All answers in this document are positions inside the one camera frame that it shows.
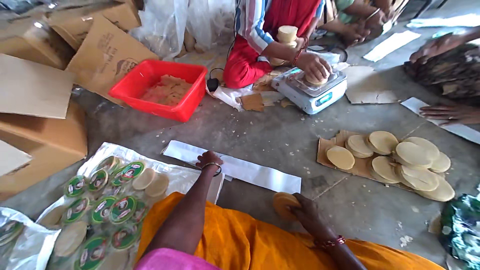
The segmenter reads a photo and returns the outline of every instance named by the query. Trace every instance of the patterned cloth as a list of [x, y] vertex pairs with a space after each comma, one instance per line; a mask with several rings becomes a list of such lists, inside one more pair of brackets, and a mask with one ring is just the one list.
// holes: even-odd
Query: patterned cloth
[[406, 72], [421, 85], [433, 86], [442, 95], [458, 99], [480, 101], [480, 47], [463, 44], [455, 49], [432, 57], [424, 65], [405, 62]]

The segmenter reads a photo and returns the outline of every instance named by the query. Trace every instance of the bangle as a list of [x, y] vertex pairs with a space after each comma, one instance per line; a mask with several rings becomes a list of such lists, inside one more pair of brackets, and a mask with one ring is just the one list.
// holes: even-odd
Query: bangle
[[292, 66], [295, 66], [295, 64], [297, 63], [297, 60], [299, 59], [299, 56], [300, 54], [303, 52], [303, 49], [300, 49], [298, 52], [297, 52], [297, 55], [295, 56], [295, 58], [293, 59], [293, 62], [292, 62]]
[[380, 8], [378, 8], [378, 9], [375, 10], [372, 14], [370, 14], [370, 16], [368, 16], [367, 19], [365, 19], [365, 20], [368, 21], [370, 18], [372, 18], [373, 16], [375, 16], [375, 14], [377, 14], [379, 11], [380, 11]]
[[208, 166], [208, 165], [216, 165], [216, 166], [218, 166], [218, 167], [220, 168], [220, 171], [217, 172], [217, 173], [215, 173], [215, 174], [213, 175], [213, 177], [215, 177], [215, 176], [217, 176], [217, 175], [219, 175], [219, 174], [222, 173], [222, 165], [220, 165], [220, 164], [218, 164], [218, 163], [216, 163], [216, 162], [209, 162], [209, 163], [205, 164], [205, 165], [202, 167], [202, 170], [203, 170], [206, 166]]
[[339, 235], [338, 238], [335, 241], [327, 240], [322, 243], [318, 244], [318, 247], [321, 249], [328, 249], [330, 247], [334, 247], [336, 245], [342, 245], [345, 244], [346, 240], [345, 237], [342, 235]]

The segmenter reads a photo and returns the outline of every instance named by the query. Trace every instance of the green circular label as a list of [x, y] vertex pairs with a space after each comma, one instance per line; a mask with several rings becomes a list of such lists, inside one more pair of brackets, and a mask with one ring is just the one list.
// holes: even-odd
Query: green circular label
[[142, 201], [137, 201], [137, 208], [132, 216], [133, 222], [135, 224], [139, 224], [140, 222], [142, 222], [147, 215], [147, 212], [148, 206]]
[[125, 167], [122, 167], [122, 168], [120, 168], [120, 169], [118, 169], [118, 170], [116, 170], [116, 171], [112, 174], [112, 176], [113, 176], [112, 186], [121, 186], [121, 185], [123, 185], [124, 183], [128, 182], [128, 180], [127, 180], [127, 181], [124, 181], [124, 180], [122, 180], [122, 178], [121, 178], [121, 174], [122, 174], [122, 172], [123, 172], [123, 169], [125, 169], [125, 168], [126, 168], [126, 166], [125, 166]]
[[85, 214], [89, 204], [90, 200], [88, 198], [80, 198], [72, 202], [67, 208], [65, 223], [72, 223], [79, 220]]
[[144, 168], [145, 164], [143, 164], [143, 162], [132, 162], [122, 170], [121, 177], [124, 181], [132, 180], [139, 176], [144, 171]]
[[102, 189], [108, 181], [108, 173], [106, 170], [99, 170], [90, 179], [90, 183], [88, 183], [88, 190], [90, 191], [98, 191]]
[[84, 185], [85, 177], [83, 175], [74, 176], [68, 181], [63, 193], [67, 197], [80, 196], [85, 192]]
[[18, 221], [8, 221], [0, 227], [0, 245], [4, 245], [20, 234], [24, 228], [23, 223]]
[[92, 223], [100, 224], [106, 222], [110, 215], [111, 207], [116, 200], [115, 197], [108, 196], [95, 204], [95, 208], [92, 211]]
[[96, 167], [96, 171], [105, 169], [106, 171], [113, 171], [116, 167], [117, 159], [114, 156], [109, 156], [108, 158], [103, 159]]
[[132, 196], [126, 196], [118, 200], [110, 211], [110, 220], [113, 224], [120, 224], [132, 217], [137, 207], [137, 200]]
[[135, 244], [140, 237], [141, 230], [137, 225], [121, 227], [112, 235], [112, 247], [114, 249], [126, 249]]
[[97, 269], [105, 258], [107, 245], [107, 237], [95, 237], [88, 240], [83, 247], [80, 257], [75, 261], [75, 269]]

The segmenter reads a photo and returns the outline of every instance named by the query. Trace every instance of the pink cloth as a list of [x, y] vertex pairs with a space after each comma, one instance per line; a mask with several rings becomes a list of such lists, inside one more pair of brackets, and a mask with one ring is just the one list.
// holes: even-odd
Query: pink cloth
[[220, 270], [202, 258], [170, 248], [150, 251], [135, 267], [135, 270]]

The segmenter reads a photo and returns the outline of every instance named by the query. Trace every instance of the red clothing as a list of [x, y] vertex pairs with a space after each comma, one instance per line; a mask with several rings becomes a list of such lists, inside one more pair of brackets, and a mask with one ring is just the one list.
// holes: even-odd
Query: red clothing
[[[263, 30], [276, 37], [283, 25], [298, 27], [298, 36], [307, 30], [322, 0], [272, 0], [265, 15]], [[237, 35], [223, 72], [225, 84], [230, 88], [242, 88], [253, 84], [260, 77], [272, 71], [270, 63], [257, 61], [260, 55]]]

